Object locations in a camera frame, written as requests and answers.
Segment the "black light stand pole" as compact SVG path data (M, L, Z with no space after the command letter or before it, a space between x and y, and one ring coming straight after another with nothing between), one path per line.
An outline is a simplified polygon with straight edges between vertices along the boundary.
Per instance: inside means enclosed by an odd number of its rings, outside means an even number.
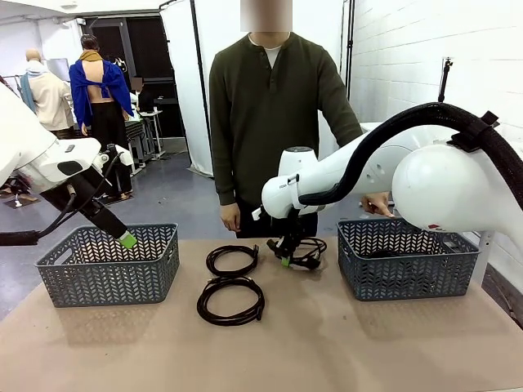
M352 55L354 46L354 23L355 23L355 0L349 0L349 25L347 35L347 58L346 58L346 89L347 99L351 98L351 71Z

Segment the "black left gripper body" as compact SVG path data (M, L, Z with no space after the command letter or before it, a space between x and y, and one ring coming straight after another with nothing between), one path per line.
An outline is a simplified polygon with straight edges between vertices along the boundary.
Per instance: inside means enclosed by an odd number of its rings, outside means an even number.
M122 238L127 226L98 198L110 188L109 182L97 170L86 170L73 177L76 192L74 210L84 215L99 229L114 238Z

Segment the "mannequin with beige jacket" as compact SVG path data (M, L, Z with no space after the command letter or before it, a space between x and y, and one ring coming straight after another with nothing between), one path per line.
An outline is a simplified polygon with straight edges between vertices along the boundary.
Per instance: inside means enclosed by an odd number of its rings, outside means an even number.
M47 68L37 49L27 49L25 58L26 71L20 78L22 100L46 130L58 139L73 139L70 85Z

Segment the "black curtain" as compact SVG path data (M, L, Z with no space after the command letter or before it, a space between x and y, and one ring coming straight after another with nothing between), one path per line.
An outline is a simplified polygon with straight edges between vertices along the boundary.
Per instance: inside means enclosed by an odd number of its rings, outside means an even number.
M159 16L87 18L84 33L96 37L101 56L123 69L131 91L145 88L150 107L158 109L163 138L183 137L185 128L177 97L168 41Z

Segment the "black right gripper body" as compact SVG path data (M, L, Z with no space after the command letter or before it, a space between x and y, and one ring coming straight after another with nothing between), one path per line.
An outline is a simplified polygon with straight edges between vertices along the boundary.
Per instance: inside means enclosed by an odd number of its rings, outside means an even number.
M284 228L284 235L278 242L281 256L292 256L304 237L299 211L290 211Z

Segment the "black backdrop stand pole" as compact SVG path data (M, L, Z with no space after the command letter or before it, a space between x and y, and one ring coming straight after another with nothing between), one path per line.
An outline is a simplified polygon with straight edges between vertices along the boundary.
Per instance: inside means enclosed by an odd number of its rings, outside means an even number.
M209 161L211 163L211 171L209 174L206 174L206 177L214 179L214 175L212 173L211 136L210 136L209 113L208 113L208 100L207 100L207 92L206 92L206 88L205 88L203 58L202 58L200 41L199 41L199 27L198 27L197 15L196 15L196 5L195 5L195 0L189 0L189 2L190 2L191 19L192 19L192 24L193 24L194 44L195 44L195 50L196 50L197 65L198 65L198 70L199 70L199 84L200 84L200 90L201 90L201 98L202 98L202 102L203 102L204 122L205 122L205 129L207 132Z

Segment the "person's left hand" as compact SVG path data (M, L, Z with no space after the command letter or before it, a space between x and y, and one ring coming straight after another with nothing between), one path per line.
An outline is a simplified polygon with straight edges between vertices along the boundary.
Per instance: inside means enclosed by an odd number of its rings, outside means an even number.
M394 214L389 209L389 192L367 194L360 200L362 208L370 214L394 218Z

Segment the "mannequin with blue cardigan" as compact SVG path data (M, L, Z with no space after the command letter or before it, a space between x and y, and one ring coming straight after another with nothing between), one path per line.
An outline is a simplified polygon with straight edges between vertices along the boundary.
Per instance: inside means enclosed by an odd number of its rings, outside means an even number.
M83 52L69 67L74 116L84 136L101 143L128 147L125 122L133 115L130 91L123 71L103 59L96 37L81 37Z

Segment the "person's left forearm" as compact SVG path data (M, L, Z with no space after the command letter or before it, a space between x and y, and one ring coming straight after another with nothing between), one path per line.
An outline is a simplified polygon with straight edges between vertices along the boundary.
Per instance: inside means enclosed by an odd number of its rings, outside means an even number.
M348 102L324 111L337 145L343 147L363 135L360 123Z

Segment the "white backdrop screen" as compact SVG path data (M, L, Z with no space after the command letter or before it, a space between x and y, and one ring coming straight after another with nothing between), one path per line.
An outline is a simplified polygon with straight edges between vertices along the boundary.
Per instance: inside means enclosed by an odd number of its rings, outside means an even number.
M244 35L240 31L240 0L195 0L195 5L209 101L209 73L215 55ZM168 54L174 70L191 169L206 176L211 171L211 163L190 2L168 0L159 6L159 14L168 40Z

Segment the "grey plastic mesh basket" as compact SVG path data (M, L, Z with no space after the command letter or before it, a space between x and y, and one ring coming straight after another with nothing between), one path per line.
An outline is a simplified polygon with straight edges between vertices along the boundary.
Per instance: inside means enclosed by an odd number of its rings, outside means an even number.
M463 296L479 255L461 234L401 218L341 220L337 241L340 271L358 301Z
M36 263L56 308L165 300L180 265L178 224L128 228L136 239L131 248L95 226L81 226Z

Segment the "seated person in background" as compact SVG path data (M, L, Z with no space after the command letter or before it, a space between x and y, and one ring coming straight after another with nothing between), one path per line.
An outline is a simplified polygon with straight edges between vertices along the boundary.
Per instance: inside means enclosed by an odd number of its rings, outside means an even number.
M142 77L131 78L131 87L135 91L137 102L136 110L139 114L149 114L154 112L154 94L148 83Z

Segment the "person's right forearm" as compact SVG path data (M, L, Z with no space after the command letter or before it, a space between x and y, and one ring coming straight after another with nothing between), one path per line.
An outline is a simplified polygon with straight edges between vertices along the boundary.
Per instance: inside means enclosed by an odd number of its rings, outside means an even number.
M234 171L230 153L217 149L212 155L216 192L221 206L236 203Z

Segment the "background work desk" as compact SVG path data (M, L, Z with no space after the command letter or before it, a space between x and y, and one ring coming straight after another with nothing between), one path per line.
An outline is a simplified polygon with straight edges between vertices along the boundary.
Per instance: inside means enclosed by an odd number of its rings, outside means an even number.
M161 110L150 113L137 112L125 122L128 149L132 154L132 175L145 168L149 161L160 160L165 154L159 115Z

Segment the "person in green sweater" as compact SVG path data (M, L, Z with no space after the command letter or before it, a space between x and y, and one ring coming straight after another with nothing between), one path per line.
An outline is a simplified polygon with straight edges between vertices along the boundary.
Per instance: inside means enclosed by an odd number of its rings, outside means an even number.
M277 237L282 221L252 217L263 185L286 149L317 150L324 111L349 101L332 56L293 32L293 0L240 0L240 11L245 35L216 54L209 74L212 155L230 153L236 236Z

